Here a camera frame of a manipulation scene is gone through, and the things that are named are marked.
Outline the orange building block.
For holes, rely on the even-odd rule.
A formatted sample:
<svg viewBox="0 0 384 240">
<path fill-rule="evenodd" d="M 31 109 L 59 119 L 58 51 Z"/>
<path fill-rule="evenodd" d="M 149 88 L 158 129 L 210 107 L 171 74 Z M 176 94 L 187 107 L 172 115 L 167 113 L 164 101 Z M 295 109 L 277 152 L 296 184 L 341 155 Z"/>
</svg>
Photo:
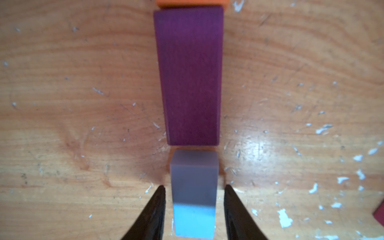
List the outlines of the orange building block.
<svg viewBox="0 0 384 240">
<path fill-rule="evenodd" d="M 156 0 L 159 8 L 221 6 L 225 9 L 229 2 L 229 0 Z"/>
</svg>

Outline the magenta block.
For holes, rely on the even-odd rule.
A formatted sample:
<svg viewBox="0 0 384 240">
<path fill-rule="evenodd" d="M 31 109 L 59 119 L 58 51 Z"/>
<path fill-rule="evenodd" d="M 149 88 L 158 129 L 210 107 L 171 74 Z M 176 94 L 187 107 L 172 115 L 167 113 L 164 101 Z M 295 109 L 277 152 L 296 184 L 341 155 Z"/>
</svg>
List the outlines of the magenta block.
<svg viewBox="0 0 384 240">
<path fill-rule="evenodd" d="M 384 227 L 384 200 L 373 213 L 374 219 Z"/>
</svg>

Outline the light blue block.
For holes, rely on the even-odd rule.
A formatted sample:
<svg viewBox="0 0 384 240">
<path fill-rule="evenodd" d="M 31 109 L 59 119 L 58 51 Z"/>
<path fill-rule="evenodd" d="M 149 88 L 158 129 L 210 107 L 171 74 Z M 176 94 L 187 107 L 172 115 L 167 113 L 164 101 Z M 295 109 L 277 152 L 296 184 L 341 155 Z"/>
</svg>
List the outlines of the light blue block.
<svg viewBox="0 0 384 240">
<path fill-rule="evenodd" d="M 170 168 L 176 236 L 213 239 L 218 154 L 214 151 L 176 150 Z"/>
</svg>

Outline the purple building block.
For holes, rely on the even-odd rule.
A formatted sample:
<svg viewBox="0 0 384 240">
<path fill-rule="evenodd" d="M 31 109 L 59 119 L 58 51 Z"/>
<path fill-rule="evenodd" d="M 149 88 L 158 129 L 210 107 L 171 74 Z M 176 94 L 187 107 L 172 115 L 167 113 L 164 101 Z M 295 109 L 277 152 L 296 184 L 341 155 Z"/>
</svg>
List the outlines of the purple building block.
<svg viewBox="0 0 384 240">
<path fill-rule="evenodd" d="M 218 145 L 224 8 L 158 10 L 154 26 L 168 143 Z"/>
</svg>

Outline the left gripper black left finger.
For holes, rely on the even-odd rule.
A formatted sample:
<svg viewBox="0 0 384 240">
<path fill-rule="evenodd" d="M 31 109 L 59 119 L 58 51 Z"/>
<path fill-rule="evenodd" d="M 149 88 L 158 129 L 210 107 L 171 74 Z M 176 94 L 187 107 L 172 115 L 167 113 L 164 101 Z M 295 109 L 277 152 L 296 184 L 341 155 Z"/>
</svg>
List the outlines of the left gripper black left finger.
<svg viewBox="0 0 384 240">
<path fill-rule="evenodd" d="M 122 240 L 162 240 L 166 212 L 166 189 L 159 186 Z"/>
</svg>

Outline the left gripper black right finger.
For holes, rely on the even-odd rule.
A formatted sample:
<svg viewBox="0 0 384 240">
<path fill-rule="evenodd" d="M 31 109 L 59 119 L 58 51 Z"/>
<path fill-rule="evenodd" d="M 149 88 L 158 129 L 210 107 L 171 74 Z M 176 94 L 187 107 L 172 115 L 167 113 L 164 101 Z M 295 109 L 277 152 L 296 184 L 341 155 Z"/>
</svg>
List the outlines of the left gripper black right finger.
<svg viewBox="0 0 384 240">
<path fill-rule="evenodd" d="M 229 240 L 267 240 L 231 185 L 226 185 L 224 212 Z"/>
</svg>

